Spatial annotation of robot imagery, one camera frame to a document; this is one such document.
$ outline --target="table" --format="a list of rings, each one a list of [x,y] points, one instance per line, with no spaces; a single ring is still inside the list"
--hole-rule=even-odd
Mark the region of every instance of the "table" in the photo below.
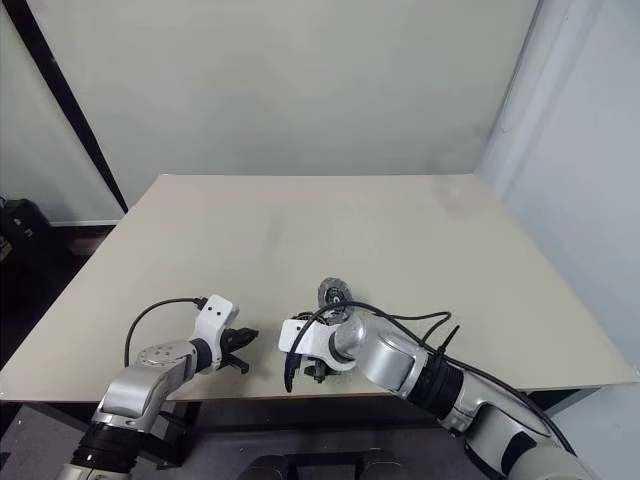
[[[197,376],[171,398],[287,397],[280,326],[317,306],[327,276],[391,313],[451,310],[462,328],[449,353],[521,390],[639,380],[474,175],[162,175],[7,363],[0,399],[96,402],[122,368],[124,337],[141,310],[212,293],[240,307],[236,328],[260,331],[238,353],[251,370]],[[189,305],[155,310],[138,327],[132,352],[187,338],[195,316]],[[408,326],[423,332],[430,324]],[[322,385],[301,375],[293,395],[376,393],[354,371]]]

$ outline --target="cable connector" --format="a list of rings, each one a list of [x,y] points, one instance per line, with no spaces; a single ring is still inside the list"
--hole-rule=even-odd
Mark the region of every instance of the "cable connector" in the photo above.
[[[455,337],[456,333],[458,333],[458,330],[460,330],[460,325],[456,325],[454,329],[451,330],[451,333],[447,335],[447,338],[442,342],[442,345],[440,345],[436,350],[436,355],[442,356],[446,353],[447,347],[451,343],[451,340],[453,340],[453,337]]]
[[[193,299],[193,303],[198,310],[202,310],[208,301],[209,299],[207,297],[196,297]]]

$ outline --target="black pole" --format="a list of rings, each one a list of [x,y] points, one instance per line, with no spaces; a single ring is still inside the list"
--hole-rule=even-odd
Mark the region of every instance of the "black pole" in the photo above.
[[[56,59],[53,57],[53,53],[51,53],[51,49],[44,35],[42,35],[42,31],[40,31],[40,27],[38,27],[38,23],[29,5],[26,0],[2,0],[2,3],[18,31],[18,35],[20,35],[31,57],[36,62],[42,78],[47,82],[49,90],[51,90],[62,112],[71,124],[71,128],[76,132],[78,139],[102,176],[104,183],[107,184],[107,187],[111,190],[111,193],[118,201],[118,204],[120,204],[122,210],[127,213],[129,208],[120,192],[118,184],[113,178],[113,174],[102,154],[102,150],[100,150],[100,145],[98,145],[98,141],[93,131],[91,131],[91,127],[89,123],[87,123],[87,119],[82,113],[80,105],[78,105],[67,80],[64,78],[62,70],[60,70]]]

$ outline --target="white backdrop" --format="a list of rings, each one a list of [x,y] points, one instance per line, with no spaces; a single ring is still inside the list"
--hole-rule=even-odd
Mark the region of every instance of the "white backdrop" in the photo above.
[[[479,173],[640,372],[640,3],[573,0],[556,13],[551,51],[532,45],[547,58],[542,73],[522,72],[541,81],[514,98],[528,108],[498,122],[511,128],[497,129]],[[601,478],[631,480],[638,405],[639,385],[606,388],[556,420]]]
[[[536,2],[29,4],[134,203],[160,173],[471,172]]]
[[[116,220],[122,210],[0,9],[0,192],[53,221]]]

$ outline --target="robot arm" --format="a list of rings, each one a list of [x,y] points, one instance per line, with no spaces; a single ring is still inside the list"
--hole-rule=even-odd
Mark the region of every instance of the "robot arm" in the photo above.
[[[284,321],[280,350],[291,350],[304,324]],[[357,367],[373,383],[432,413],[444,428],[464,435],[469,458],[489,478],[595,478],[520,400],[427,352],[381,317],[357,312],[340,325],[315,322],[295,353],[338,372]]]
[[[144,435],[151,431],[167,396],[196,373],[227,365],[246,373],[249,366],[232,352],[248,345],[258,332],[228,328],[238,309],[213,295],[196,318],[191,340],[142,350],[136,361],[111,382],[58,480],[124,480],[136,463]]]

